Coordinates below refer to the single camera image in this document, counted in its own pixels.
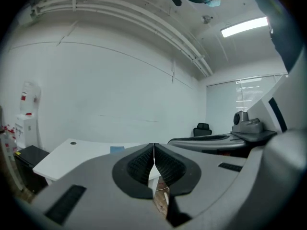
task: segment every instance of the ceiling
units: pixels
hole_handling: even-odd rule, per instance
[[[123,0],[157,15],[183,34],[204,55],[212,72],[250,62],[278,57],[267,27],[261,27],[223,38],[226,26],[264,16],[254,0],[223,0],[211,8],[182,0],[176,7],[171,0]],[[209,24],[203,15],[212,17]]]

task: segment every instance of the black chair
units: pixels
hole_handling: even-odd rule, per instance
[[[196,136],[210,136],[212,130],[209,129],[209,124],[199,123],[196,128],[193,129],[193,135]]]

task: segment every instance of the person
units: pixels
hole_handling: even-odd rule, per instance
[[[255,1],[260,10],[267,16],[272,42],[287,71],[290,72],[304,45],[303,36],[291,14],[279,0]]]

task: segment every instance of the floor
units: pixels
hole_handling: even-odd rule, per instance
[[[15,173],[17,176],[19,176],[18,174],[18,170],[17,170],[17,167],[16,167],[16,164],[15,162],[11,161],[12,163],[12,166],[15,170]],[[35,195],[29,191],[27,188],[23,188],[22,191],[20,191],[13,178],[11,177],[11,174],[6,166],[6,162],[4,160],[4,155],[3,155],[3,152],[2,152],[2,149],[0,148],[0,169],[2,171],[2,174],[4,175],[8,185],[9,185],[9,188],[12,192],[12,194],[15,196],[15,197],[18,197],[28,203],[31,203],[33,198],[35,197]],[[157,191],[155,192],[155,195],[154,195],[154,199],[153,199],[153,203],[156,205],[158,211],[166,218],[166,214],[167,214],[167,203],[166,203],[166,199],[165,199],[165,196],[164,196],[164,192],[167,193],[167,196],[169,196],[169,191],[168,191],[168,188],[166,186],[166,184],[164,183],[163,179],[160,177],[159,178],[159,183],[158,183],[158,186],[157,186]]]

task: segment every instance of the white desk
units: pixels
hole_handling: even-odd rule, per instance
[[[110,147],[130,148],[140,145],[139,143],[101,143],[76,139],[68,139],[55,148],[37,166],[33,168],[34,173],[46,178],[48,184],[58,180],[68,172],[72,171],[81,163],[110,153]],[[156,191],[160,173],[154,165],[149,174],[148,186]]]

